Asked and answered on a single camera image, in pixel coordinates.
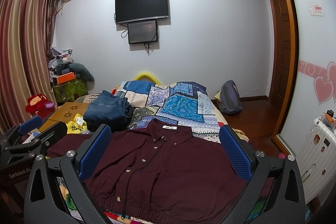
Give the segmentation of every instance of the television screen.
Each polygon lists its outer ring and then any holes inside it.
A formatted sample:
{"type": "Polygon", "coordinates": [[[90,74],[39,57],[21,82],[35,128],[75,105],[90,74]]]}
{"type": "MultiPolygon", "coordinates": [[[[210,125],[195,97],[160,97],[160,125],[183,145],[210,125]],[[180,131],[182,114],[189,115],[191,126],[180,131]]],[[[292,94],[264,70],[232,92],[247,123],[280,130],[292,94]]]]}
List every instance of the television screen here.
{"type": "Polygon", "coordinates": [[[116,24],[168,17],[168,0],[115,0],[116,24]]]}
{"type": "Polygon", "coordinates": [[[156,42],[158,40],[156,20],[128,24],[128,43],[156,42]]]}

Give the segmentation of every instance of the patchwork quilt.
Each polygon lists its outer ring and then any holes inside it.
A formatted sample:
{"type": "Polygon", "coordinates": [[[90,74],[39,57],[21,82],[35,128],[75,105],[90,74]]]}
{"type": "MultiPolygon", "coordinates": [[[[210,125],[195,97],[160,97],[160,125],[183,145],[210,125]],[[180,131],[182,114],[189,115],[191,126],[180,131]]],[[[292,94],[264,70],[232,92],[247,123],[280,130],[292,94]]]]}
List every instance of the patchwork quilt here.
{"type": "Polygon", "coordinates": [[[169,86],[147,81],[122,82],[116,95],[126,97],[137,107],[130,128],[146,127],[151,119],[189,126],[193,134],[218,140],[219,126],[206,88],[196,82],[177,82],[169,86]]]}

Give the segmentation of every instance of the green storage box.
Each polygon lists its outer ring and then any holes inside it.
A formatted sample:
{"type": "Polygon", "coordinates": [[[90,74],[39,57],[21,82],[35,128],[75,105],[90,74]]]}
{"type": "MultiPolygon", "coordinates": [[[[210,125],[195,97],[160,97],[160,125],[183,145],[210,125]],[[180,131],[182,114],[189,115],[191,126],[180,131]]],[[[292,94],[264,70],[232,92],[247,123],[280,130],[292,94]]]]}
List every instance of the green storage box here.
{"type": "Polygon", "coordinates": [[[58,103],[73,102],[87,94],[86,84],[81,79],[73,79],[60,85],[55,85],[53,90],[58,103]]]}

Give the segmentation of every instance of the gray backpack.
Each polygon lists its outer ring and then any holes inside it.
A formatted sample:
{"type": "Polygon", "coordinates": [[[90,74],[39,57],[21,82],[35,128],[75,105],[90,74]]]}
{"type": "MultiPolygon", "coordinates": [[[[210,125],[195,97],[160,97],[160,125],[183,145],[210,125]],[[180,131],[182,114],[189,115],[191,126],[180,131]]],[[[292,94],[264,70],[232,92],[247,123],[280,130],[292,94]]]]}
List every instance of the gray backpack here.
{"type": "Polygon", "coordinates": [[[224,114],[237,114],[243,109],[236,84],[233,80],[227,81],[222,86],[219,98],[219,110],[224,114]]]}

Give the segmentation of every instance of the red plush toy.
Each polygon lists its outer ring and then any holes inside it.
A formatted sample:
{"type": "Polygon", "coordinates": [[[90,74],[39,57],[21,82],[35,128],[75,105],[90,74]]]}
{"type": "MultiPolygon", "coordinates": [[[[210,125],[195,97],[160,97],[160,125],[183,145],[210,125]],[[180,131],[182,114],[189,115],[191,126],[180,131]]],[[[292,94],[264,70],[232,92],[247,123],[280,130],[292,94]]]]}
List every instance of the red plush toy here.
{"type": "Polygon", "coordinates": [[[26,112],[30,114],[37,114],[42,119],[47,117],[51,112],[55,110],[55,104],[48,101],[44,94],[33,95],[28,98],[28,105],[26,106],[26,112]]]}

